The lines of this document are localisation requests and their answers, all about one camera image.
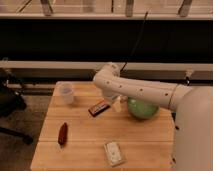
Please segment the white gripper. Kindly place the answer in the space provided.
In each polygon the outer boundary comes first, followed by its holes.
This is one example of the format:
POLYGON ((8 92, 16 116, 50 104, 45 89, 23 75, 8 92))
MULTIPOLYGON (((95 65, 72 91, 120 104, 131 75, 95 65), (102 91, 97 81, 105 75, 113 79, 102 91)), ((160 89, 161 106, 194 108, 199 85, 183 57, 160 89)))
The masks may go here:
POLYGON ((104 90, 103 91, 103 97, 106 101, 108 101, 110 104, 113 104, 113 109, 119 113, 121 112, 121 104, 120 102, 115 102, 118 98, 119 94, 113 91, 104 90))

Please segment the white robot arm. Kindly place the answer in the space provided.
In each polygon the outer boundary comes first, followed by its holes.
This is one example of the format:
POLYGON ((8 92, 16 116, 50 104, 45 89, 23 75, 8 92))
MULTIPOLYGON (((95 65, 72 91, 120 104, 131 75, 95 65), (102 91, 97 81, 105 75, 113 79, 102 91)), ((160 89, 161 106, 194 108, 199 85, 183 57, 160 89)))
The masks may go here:
POLYGON ((125 78, 116 63, 106 63, 93 77, 102 96, 117 96, 174 112, 171 171, 213 171, 213 86, 125 78))

